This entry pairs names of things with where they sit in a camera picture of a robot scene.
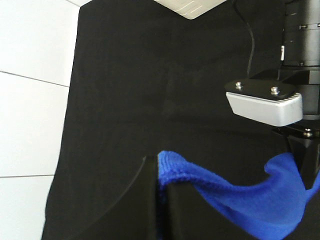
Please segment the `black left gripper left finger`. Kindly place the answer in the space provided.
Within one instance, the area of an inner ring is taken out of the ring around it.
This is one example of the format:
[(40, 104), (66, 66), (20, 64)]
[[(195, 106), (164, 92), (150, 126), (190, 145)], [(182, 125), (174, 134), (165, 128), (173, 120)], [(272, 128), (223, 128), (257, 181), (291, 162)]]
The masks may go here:
[(83, 240), (155, 240), (158, 163), (143, 158), (142, 166), (122, 196), (82, 234)]

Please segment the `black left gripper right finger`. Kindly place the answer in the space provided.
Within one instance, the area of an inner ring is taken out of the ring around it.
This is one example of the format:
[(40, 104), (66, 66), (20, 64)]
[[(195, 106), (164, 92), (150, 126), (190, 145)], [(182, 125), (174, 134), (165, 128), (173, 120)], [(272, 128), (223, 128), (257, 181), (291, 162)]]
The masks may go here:
[(189, 183), (166, 188), (167, 240), (251, 240), (253, 237), (211, 207)]

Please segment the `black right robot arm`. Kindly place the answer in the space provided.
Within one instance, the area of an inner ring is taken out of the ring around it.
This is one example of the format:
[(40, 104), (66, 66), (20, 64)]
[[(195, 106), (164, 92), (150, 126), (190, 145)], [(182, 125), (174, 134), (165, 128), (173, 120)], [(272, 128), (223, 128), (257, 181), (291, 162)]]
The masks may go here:
[(313, 187), (320, 171), (320, 2), (287, 0), (282, 29), (281, 65), (264, 70), (255, 79), (275, 77), (296, 86), (302, 95), (303, 119), (276, 127), (293, 154), (304, 187)]

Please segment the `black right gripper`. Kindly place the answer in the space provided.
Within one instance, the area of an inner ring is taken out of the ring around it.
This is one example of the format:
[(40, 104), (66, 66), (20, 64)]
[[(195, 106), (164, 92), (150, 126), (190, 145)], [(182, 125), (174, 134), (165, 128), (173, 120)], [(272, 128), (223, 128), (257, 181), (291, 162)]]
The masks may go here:
[(302, 95), (303, 119), (273, 130), (285, 138), (304, 187), (311, 189), (320, 172), (320, 67), (282, 66), (257, 73), (253, 79), (275, 78), (294, 85)]

